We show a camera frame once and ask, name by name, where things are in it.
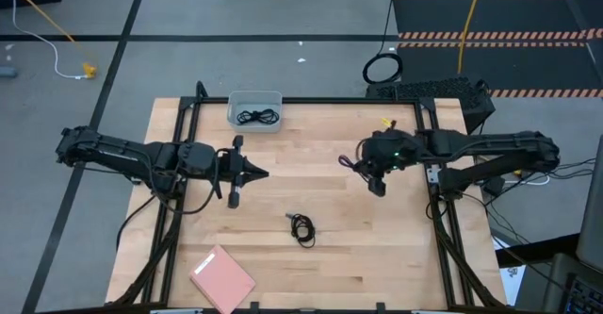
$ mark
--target coiled cable on floor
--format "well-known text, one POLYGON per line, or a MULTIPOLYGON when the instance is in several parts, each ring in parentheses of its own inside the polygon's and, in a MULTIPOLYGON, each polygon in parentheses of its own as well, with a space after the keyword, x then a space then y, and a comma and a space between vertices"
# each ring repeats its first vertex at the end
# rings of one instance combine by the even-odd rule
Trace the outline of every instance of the coiled cable on floor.
POLYGON ((362 77, 364 78, 365 82, 367 82, 368 84, 394 82, 397 79, 399 79, 400 77, 402 77, 402 72, 404 71, 404 67, 402 65, 402 58, 400 56, 398 56, 397 54, 392 54, 392 53, 385 53, 385 54, 381 53, 383 50, 383 46, 385 45, 385 38, 387 37, 387 27, 389 26, 389 16, 391 15, 392 5, 394 5, 394 0, 389 0, 389 4, 387 5, 387 18, 385 20, 385 30, 383 31, 383 37, 381 40, 381 47, 379 48, 377 55, 375 55, 375 57, 371 58, 367 62, 367 64, 365 64, 365 68, 362 71, 362 77), (373 65, 373 63, 375 63, 377 60, 379 60, 381 58, 391 58, 391 59, 395 60, 396 63, 398 64, 398 69, 396 70, 396 72, 394 74, 392 74, 388 78, 381 80, 381 81, 375 81, 368 77, 368 68, 370 68, 370 66, 373 65))
POLYGON ((317 243, 316 229, 309 217, 301 214, 286 214, 291 219, 291 236, 298 241, 303 248, 312 248, 317 243), (305 236, 300 236, 300 229, 305 228, 308 232, 305 236))

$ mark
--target floor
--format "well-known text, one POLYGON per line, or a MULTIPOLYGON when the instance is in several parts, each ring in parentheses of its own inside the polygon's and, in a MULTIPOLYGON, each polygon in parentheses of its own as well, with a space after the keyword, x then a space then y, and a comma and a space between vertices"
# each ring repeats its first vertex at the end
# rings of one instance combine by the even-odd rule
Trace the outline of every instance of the floor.
MULTIPOLYGON (((88 124, 99 95, 110 91, 99 131, 141 141, 153 100, 192 94, 197 80, 215 96, 235 90, 278 90, 286 96, 363 96, 362 67, 379 49, 376 41, 312 41, 307 36, 303 42, 294 37, 287 41, 131 41, 115 77, 106 79, 111 61, 117 64, 116 40, 132 1, 63 0, 43 7, 73 34, 116 36, 83 43, 100 65, 93 80, 55 75, 53 54, 46 44, 0 42, 0 65, 19 70, 18 78, 0 80, 0 116, 4 119, 0 131, 5 134, 0 141, 5 153, 0 167, 4 176, 0 182, 4 206, 0 246, 9 247, 0 255, 4 312, 16 313, 24 307, 71 178, 70 169, 55 163, 60 131, 88 124)), ((142 0, 131 34, 379 35, 387 1, 142 0)), ((31 8, 19 8, 18 21, 25 29, 57 34, 31 8)), ((388 32, 396 33, 393 18, 388 32)), ((0 35, 13 33, 10 11, 0 11, 0 35)), ((67 42, 58 42, 57 48, 60 70, 79 74, 81 54, 67 42)), ((385 76, 391 70, 384 64, 376 67, 373 75, 385 76)), ((594 156, 603 124, 586 120, 603 119, 600 99, 495 99, 494 103, 497 112, 488 120, 485 133, 540 130, 560 145, 562 162, 594 156)), ((503 196, 497 209, 529 240, 574 233, 581 224, 589 182, 582 177, 522 187, 503 196)), ((45 287, 34 306, 38 311, 103 303, 114 263, 115 235, 130 190, 122 177, 84 173, 45 287)), ((520 294, 519 304, 534 306, 532 297, 520 294)))

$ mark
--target coiled black cable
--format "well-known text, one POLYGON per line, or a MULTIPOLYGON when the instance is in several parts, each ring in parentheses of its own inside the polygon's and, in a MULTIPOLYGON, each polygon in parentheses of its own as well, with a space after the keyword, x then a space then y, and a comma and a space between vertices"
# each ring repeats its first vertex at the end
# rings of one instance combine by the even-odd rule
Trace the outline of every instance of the coiled black cable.
POLYGON ((368 61, 368 63, 365 64, 365 68, 362 70, 362 77, 365 80, 365 82, 367 82, 368 84, 395 82, 396 80, 398 80, 399 78, 402 77, 402 73, 404 72, 404 66, 402 64, 402 58, 400 56, 398 56, 397 54, 392 54, 392 53, 384 53, 384 54, 381 53, 383 50, 383 46, 385 45, 385 37, 387 36, 387 27, 389 26, 389 16, 392 11, 392 5, 394 5, 394 0, 389 0, 389 4, 387 5, 387 18, 385 19, 385 30, 383 31, 383 37, 381 39, 381 47, 379 48, 377 55, 375 55, 374 58, 371 58, 368 61), (373 65, 374 62, 376 62, 377 60, 379 60, 381 58, 390 58, 390 59, 395 60, 396 63, 398 64, 398 69, 396 70, 396 72, 394 74, 392 74, 388 78, 386 78, 384 80, 380 80, 380 81, 375 81, 368 77, 368 68, 370 68, 370 66, 373 65))
POLYGON ((268 108, 263 111, 252 112, 244 110, 236 116, 236 121, 239 125, 247 124, 249 122, 259 122, 261 124, 270 125, 279 122, 280 118, 278 112, 268 108))
POLYGON ((312 248, 317 243, 316 238, 316 229, 312 224, 312 220, 309 217, 301 214, 286 214, 286 217, 291 219, 291 236, 298 241, 301 247, 303 248, 312 248), (308 233, 301 237, 300 229, 305 228, 308 233))

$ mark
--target black keyboard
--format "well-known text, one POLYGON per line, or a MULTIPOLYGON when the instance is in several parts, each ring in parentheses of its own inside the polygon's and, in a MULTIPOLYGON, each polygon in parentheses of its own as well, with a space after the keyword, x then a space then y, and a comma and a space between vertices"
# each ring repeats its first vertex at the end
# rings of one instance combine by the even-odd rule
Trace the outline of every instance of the black keyboard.
POLYGON ((564 295, 561 313, 603 314, 603 291, 595 289, 575 274, 567 278, 570 294, 564 295))

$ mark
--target gray plastic tray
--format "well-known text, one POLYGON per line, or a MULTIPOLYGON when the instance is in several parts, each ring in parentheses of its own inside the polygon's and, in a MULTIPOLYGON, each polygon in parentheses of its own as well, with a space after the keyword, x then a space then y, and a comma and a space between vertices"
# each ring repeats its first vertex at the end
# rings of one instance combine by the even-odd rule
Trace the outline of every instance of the gray plastic tray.
POLYGON ((283 119, 283 95, 278 91, 233 91, 228 95, 227 119, 236 132, 275 133, 281 129, 283 119), (275 124, 251 122, 239 125, 236 116, 244 110, 249 112, 271 108, 279 114, 275 124))

